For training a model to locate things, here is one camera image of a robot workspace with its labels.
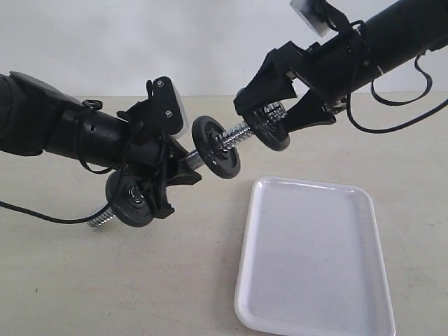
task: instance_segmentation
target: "plastic tray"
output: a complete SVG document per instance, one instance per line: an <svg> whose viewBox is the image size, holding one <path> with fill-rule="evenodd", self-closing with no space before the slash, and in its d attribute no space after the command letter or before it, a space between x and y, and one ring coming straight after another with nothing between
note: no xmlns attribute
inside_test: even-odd
<svg viewBox="0 0 448 336"><path fill-rule="evenodd" d="M375 213L359 188L255 183L234 299L248 328L287 336L394 336Z"/></svg>

